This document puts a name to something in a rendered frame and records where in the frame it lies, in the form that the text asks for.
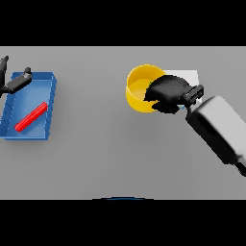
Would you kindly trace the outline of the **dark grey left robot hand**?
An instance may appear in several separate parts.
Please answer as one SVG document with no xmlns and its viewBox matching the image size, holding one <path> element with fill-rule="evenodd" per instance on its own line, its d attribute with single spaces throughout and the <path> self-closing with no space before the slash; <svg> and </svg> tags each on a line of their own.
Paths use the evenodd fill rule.
<svg viewBox="0 0 246 246">
<path fill-rule="evenodd" d="M 27 86 L 33 80 L 33 74 L 30 67 L 26 67 L 23 74 L 15 79 L 5 83 L 7 63 L 9 57 L 5 56 L 0 59 L 0 98 L 3 94 L 15 94 L 24 86 Z"/>
</svg>

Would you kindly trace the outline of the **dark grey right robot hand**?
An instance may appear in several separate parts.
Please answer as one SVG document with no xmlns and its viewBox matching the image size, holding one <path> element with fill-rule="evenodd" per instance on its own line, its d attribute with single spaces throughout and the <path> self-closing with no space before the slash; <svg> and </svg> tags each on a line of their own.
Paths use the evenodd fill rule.
<svg viewBox="0 0 246 246">
<path fill-rule="evenodd" d="M 204 95 L 202 85 L 191 86 L 184 78 L 163 75 L 146 89 L 144 101 L 155 101 L 153 110 L 163 113 L 177 113 L 179 106 L 189 108 Z"/>
</svg>

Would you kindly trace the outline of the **yellow bowl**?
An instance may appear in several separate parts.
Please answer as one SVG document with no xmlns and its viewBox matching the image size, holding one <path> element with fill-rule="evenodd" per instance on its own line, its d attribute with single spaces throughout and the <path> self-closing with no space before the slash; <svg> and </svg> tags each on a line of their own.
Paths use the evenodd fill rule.
<svg viewBox="0 0 246 246">
<path fill-rule="evenodd" d="M 144 101 L 146 89 L 165 72 L 152 64 L 143 64 L 135 67 L 127 76 L 125 97 L 129 106 L 140 113 L 152 113 L 155 101 Z"/>
</svg>

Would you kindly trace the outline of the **pale square measuring scale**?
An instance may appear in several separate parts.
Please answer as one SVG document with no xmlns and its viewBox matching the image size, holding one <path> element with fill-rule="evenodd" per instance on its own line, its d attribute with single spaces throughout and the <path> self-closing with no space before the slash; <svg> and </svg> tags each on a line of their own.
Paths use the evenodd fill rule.
<svg viewBox="0 0 246 246">
<path fill-rule="evenodd" d="M 199 85 L 198 72 L 196 70 L 165 70 L 165 73 L 183 78 L 191 86 Z"/>
</svg>

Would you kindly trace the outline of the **red beaker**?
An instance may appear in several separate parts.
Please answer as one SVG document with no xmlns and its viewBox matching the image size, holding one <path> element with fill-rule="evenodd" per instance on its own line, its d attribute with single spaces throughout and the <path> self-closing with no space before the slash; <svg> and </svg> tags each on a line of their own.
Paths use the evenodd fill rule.
<svg viewBox="0 0 246 246">
<path fill-rule="evenodd" d="M 41 115 L 43 115 L 48 109 L 46 102 L 42 102 L 34 110 L 28 113 L 23 119 L 21 119 L 15 126 L 14 129 L 17 132 L 21 132 L 30 126 L 35 120 L 37 120 Z"/>
</svg>

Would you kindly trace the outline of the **blue tray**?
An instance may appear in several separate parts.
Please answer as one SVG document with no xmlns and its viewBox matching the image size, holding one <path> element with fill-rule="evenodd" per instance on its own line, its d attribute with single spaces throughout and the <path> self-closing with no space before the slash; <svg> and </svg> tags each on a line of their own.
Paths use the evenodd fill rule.
<svg viewBox="0 0 246 246">
<path fill-rule="evenodd" d="M 57 80 L 53 72 L 33 72 L 33 80 L 15 94 L 7 94 L 0 117 L 0 138 L 6 140 L 47 140 L 50 135 Z M 45 102 L 47 111 L 23 131 L 14 126 Z"/>
</svg>

